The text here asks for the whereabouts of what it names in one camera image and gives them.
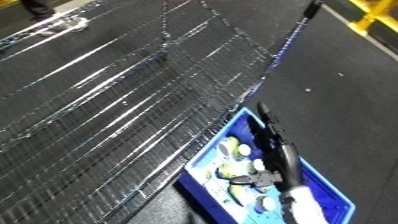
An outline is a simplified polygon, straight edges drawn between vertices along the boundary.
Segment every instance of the robotic hand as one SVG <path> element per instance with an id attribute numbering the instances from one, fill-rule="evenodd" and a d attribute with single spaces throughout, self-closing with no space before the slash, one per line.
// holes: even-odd
<path id="1" fill-rule="evenodd" d="M 269 109 L 259 103 L 258 111 L 265 123 L 270 123 Z M 255 140 L 264 151 L 264 166 L 271 172 L 279 172 L 282 181 L 275 182 L 281 192 L 280 200 L 284 219 L 288 224 L 327 224 L 322 209 L 309 187 L 305 186 L 297 149 L 283 143 L 274 130 L 257 128 Z"/>
<path id="2" fill-rule="evenodd" d="M 327 224 L 310 188 L 304 185 L 295 147 L 281 145 L 268 153 L 263 161 L 267 170 L 278 171 L 282 176 L 282 182 L 275 182 L 275 186 L 281 192 L 280 201 L 286 223 Z"/>

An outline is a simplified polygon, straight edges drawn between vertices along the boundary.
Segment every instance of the shoe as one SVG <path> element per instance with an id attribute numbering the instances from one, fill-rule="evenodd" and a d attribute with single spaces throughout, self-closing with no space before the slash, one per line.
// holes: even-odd
<path id="1" fill-rule="evenodd" d="M 88 26 L 88 20 L 83 17 L 66 17 L 56 20 L 46 29 L 40 31 L 40 35 L 49 37 L 60 33 L 64 30 L 71 29 L 72 32 L 79 32 L 86 29 Z"/>

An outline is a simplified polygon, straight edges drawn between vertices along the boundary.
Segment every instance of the person's leg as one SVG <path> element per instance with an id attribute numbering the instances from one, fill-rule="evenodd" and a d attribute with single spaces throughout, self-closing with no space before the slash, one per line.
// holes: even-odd
<path id="1" fill-rule="evenodd" d="M 50 18 L 55 13 L 48 0 L 21 0 L 21 3 L 37 21 Z"/>

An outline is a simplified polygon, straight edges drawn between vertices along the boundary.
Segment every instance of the metal grid shelf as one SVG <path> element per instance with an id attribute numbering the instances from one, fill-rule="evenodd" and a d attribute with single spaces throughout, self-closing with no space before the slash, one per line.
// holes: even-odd
<path id="1" fill-rule="evenodd" d="M 0 88 L 0 223 L 128 221 L 272 59 L 203 1 L 96 2 L 73 13 L 90 19 L 88 32 L 31 32 L 0 59 L 4 74 L 21 77 Z M 109 19 L 115 27 L 101 26 Z"/>

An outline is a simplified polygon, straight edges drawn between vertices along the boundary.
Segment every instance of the blue bin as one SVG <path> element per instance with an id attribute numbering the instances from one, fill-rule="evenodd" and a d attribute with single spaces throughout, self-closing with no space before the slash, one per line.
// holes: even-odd
<path id="1" fill-rule="evenodd" d="M 217 177 L 213 171 L 220 164 L 222 158 L 216 150 L 218 143 L 229 136 L 239 139 L 240 143 L 248 144 L 252 148 L 248 160 L 261 158 L 261 151 L 253 142 L 253 136 L 247 124 L 248 117 L 264 126 L 250 110 L 243 108 L 230 122 L 185 166 L 179 182 L 196 198 L 196 200 L 213 216 L 218 223 L 245 224 L 283 224 L 281 205 L 278 200 L 279 192 L 272 186 L 266 191 L 266 196 L 277 202 L 275 210 L 257 213 L 253 204 L 240 206 L 235 198 L 227 191 L 228 180 Z M 321 205 L 326 220 L 330 224 L 346 224 L 350 221 L 355 205 L 345 197 L 336 187 L 318 173 L 309 163 L 301 158 L 303 176 L 306 184 L 311 188 L 315 199 Z M 247 188 L 251 196 L 262 195 L 250 186 Z"/>

